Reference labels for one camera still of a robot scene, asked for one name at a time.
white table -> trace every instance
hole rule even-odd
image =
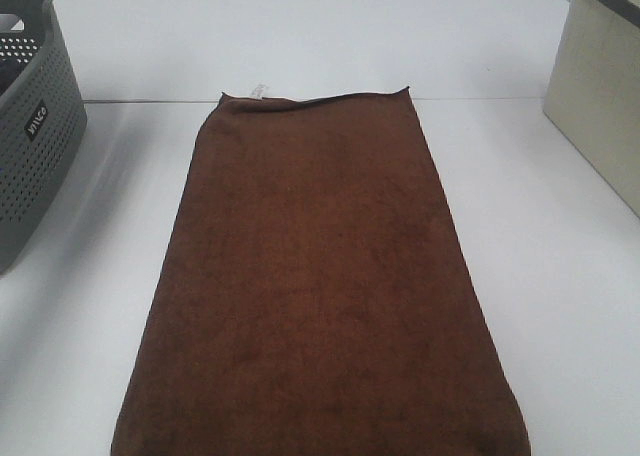
[[[410,84],[534,454],[639,454],[640,220],[541,112],[564,0],[56,4],[103,102],[0,277],[1,455],[108,455],[198,128],[258,83]]]

basket logo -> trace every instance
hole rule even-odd
[[[44,100],[40,100],[38,107],[29,118],[29,121],[27,121],[27,125],[24,127],[24,132],[27,133],[27,136],[29,136],[31,141],[35,140],[36,136],[38,136],[40,128],[42,128],[42,125],[47,120],[47,116],[49,116],[49,110],[44,104]]]

towel tag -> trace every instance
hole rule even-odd
[[[269,89],[269,86],[266,86],[264,84],[259,84],[258,86],[256,86],[256,89],[253,90],[253,92],[251,93],[251,96],[249,96],[251,99],[262,99],[264,98],[264,93],[267,92],[267,89]]]

white background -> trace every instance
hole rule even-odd
[[[55,4],[94,102],[0,276],[1,455],[108,455],[197,131],[259,83],[411,85],[534,454],[640,454],[640,220],[541,110],[565,0]]]

basket handle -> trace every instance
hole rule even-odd
[[[0,14],[15,14],[24,22],[22,35],[44,43],[47,31],[53,27],[53,0],[0,0]]]

